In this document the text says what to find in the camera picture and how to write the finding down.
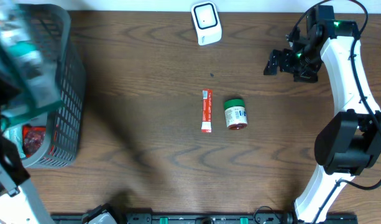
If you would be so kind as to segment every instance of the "blurry object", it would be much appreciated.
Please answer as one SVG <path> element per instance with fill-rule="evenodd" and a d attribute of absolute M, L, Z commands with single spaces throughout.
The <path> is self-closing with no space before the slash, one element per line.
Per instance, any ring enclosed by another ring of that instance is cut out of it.
<path fill-rule="evenodd" d="M 45 58 L 36 41 L 18 6 L 0 0 L 0 78 L 21 91 L 2 111 L 11 126 L 61 105 L 55 83 L 56 59 Z"/>
<path fill-rule="evenodd" d="M 21 4 L 19 7 L 25 21 L 29 24 L 28 28 L 33 43 L 42 53 L 44 64 L 56 67 L 53 78 L 50 80 L 59 89 L 57 106 L 62 105 L 62 107 L 57 108 L 56 104 L 41 108 L 32 107 L 33 109 L 29 110 L 30 113 L 2 119 L 1 122 L 7 124 L 2 124 L 1 129 L 5 129 L 11 122 L 13 125 L 5 131 L 6 135 L 12 129 L 21 128 L 23 124 L 26 124 L 26 127 L 45 127 L 44 139 L 36 136 L 38 143 L 34 142 L 33 146 L 27 148 L 29 151 L 26 153 L 24 151 L 25 135 L 23 136 L 22 131 L 19 131 L 22 138 L 19 144 L 16 143 L 17 139 L 12 139 L 13 135 L 9 136 L 8 139 L 15 142 L 19 153 L 23 150 L 21 154 L 23 166 L 43 169 L 69 166 L 75 161 L 80 141 L 86 86 L 83 64 L 70 41 L 71 19 L 65 10 L 51 4 Z M 8 99 L 4 97 L 0 103 L 3 116 L 8 117 L 7 112 L 12 111 L 13 108 L 18 108 L 16 111 L 21 108 L 25 110 L 31 108 L 28 106 L 31 105 L 28 102 L 32 95 L 26 92 L 27 88 L 22 88 L 21 79 L 17 79 L 19 69 L 12 63 L 13 60 L 5 63 L 4 57 L 7 59 L 7 54 L 5 51 L 1 51 L 0 45 L 0 80 L 4 80 L 0 83 L 6 82 L 18 89 L 15 91 L 15 88 L 11 90 L 0 85 L 1 96 L 12 96 Z"/>
<path fill-rule="evenodd" d="M 0 64 L 0 105 L 6 105 L 21 91 L 12 85 L 12 78 L 8 71 Z"/>
<path fill-rule="evenodd" d="M 4 133 L 4 137 L 13 142 L 19 152 L 21 159 L 26 158 L 26 154 L 23 151 L 23 137 L 22 126 L 18 125 L 15 128 L 11 128 Z"/>
<path fill-rule="evenodd" d="M 45 127 L 23 126 L 23 151 L 26 157 L 30 157 L 39 150 L 44 142 Z"/>

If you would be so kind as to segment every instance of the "wire basket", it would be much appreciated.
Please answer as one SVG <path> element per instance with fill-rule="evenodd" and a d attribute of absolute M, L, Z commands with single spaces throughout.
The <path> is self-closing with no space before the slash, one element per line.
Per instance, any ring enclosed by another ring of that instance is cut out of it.
<path fill-rule="evenodd" d="M 59 110 L 48 114 L 41 147 L 22 163 L 29 168 L 61 168 L 76 158 L 85 95 L 85 69 L 70 41 L 71 19 L 66 10 L 52 4 L 21 4 L 19 7 L 30 23 L 34 42 L 44 57 L 57 63 L 55 80 L 63 101 Z"/>

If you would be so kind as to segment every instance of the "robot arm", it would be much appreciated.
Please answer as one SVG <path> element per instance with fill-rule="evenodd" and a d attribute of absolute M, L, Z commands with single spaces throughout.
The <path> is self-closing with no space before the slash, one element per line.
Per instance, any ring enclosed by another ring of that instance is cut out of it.
<path fill-rule="evenodd" d="M 328 39 L 320 51 L 321 59 L 324 62 L 329 76 L 331 89 L 334 97 L 334 115 L 338 112 L 354 110 L 358 114 L 368 114 L 365 106 L 360 103 L 360 95 L 357 90 L 349 55 L 353 37 L 337 37 Z M 355 54 L 357 54 L 356 67 L 360 84 L 367 97 L 367 102 L 373 111 L 380 111 L 378 104 L 371 94 L 367 79 L 365 77 L 363 65 L 360 56 L 360 41 L 357 41 Z M 328 175 L 324 167 L 317 165 L 313 176 L 306 186 L 305 191 L 295 200 L 295 213 L 298 219 L 311 223 L 324 200 L 330 194 L 339 179 L 351 181 L 355 176 L 349 173 L 333 173 Z M 321 211 L 317 222 L 323 222 L 329 207 L 333 204 L 340 191 L 345 187 L 345 183 L 338 187 L 330 197 L 328 203 Z"/>
<path fill-rule="evenodd" d="M 1 105 L 18 93 L 18 89 L 0 79 L 0 120 Z M 15 144 L 4 138 L 1 131 L 0 223 L 54 223 L 22 165 Z"/>
<path fill-rule="evenodd" d="M 324 62 L 333 91 L 334 118 L 320 132 L 314 144 L 318 163 L 305 191 L 294 202 L 295 220 L 306 223 L 323 222 L 329 207 L 345 183 L 352 181 L 365 168 L 375 164 L 381 153 L 377 127 L 361 102 L 352 64 L 351 47 L 359 30 L 354 21 L 337 21 L 332 6 L 316 6 L 307 13 L 307 37 L 299 28 L 287 35 L 291 50 L 274 50 L 264 75 L 276 75 L 276 69 L 292 73 L 295 82 L 314 83 Z M 360 56 L 360 41 L 354 57 L 357 76 L 367 104 L 381 125 L 381 112 L 371 94 Z M 355 134 L 360 129 L 363 134 Z"/>

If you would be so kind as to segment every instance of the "wood grain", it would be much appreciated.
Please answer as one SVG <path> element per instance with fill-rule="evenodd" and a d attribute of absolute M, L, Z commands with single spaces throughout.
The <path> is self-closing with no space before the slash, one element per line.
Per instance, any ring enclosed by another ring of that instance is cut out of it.
<path fill-rule="evenodd" d="M 316 165 L 314 140 L 333 116 L 325 68 L 315 84 L 262 75 L 287 47 L 299 14 L 221 13 L 222 40 L 200 47 L 189 13 L 72 12 L 72 40 L 88 72 L 76 162 L 31 170 L 52 213 L 110 202 L 156 212 L 288 209 Z M 362 15 L 339 15 L 363 21 Z M 381 15 L 362 38 L 370 88 L 381 106 Z M 201 90 L 213 90 L 213 133 L 201 133 Z M 223 102 L 246 101 L 249 126 L 229 131 Z M 373 184 L 378 163 L 356 178 Z M 381 188 L 347 186 L 331 207 L 381 223 Z"/>

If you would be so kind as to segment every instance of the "white plastic object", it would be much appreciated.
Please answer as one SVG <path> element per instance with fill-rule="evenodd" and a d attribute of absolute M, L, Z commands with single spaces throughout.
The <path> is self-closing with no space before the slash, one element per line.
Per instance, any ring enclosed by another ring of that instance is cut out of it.
<path fill-rule="evenodd" d="M 191 7 L 191 16 L 199 45 L 212 44 L 221 40 L 221 21 L 219 21 L 214 3 L 206 1 L 195 4 Z"/>
<path fill-rule="evenodd" d="M 320 51 L 320 56 L 327 68 L 329 82 L 333 91 L 334 115 L 348 109 L 354 109 L 359 114 L 369 113 L 363 102 L 360 101 L 360 94 L 354 80 L 351 61 L 349 60 L 353 41 L 353 37 L 339 36 L 336 39 L 329 38 Z M 373 112 L 380 111 L 365 77 L 359 40 L 356 42 L 354 53 L 356 54 L 354 60 L 357 76 L 359 77 L 364 96 L 367 97 L 367 103 Z"/>
<path fill-rule="evenodd" d="M 54 224 L 30 179 L 19 186 L 13 197 L 0 196 L 0 223 Z"/>
<path fill-rule="evenodd" d="M 92 219 L 88 224 L 117 224 L 110 213 L 106 212 Z"/>
<path fill-rule="evenodd" d="M 312 178 L 309 180 L 306 189 L 303 191 L 294 203 L 296 217 L 299 220 L 305 221 L 305 223 L 311 223 L 314 217 L 317 215 L 319 208 L 323 205 L 329 193 L 334 188 L 336 182 L 339 179 L 352 181 L 355 176 L 350 174 L 333 173 L 332 175 L 326 174 L 324 167 L 317 165 L 314 170 Z M 345 187 L 346 183 L 341 183 L 335 190 L 326 206 L 321 211 L 317 223 L 326 220 L 328 209 L 335 201 L 335 198 Z"/>

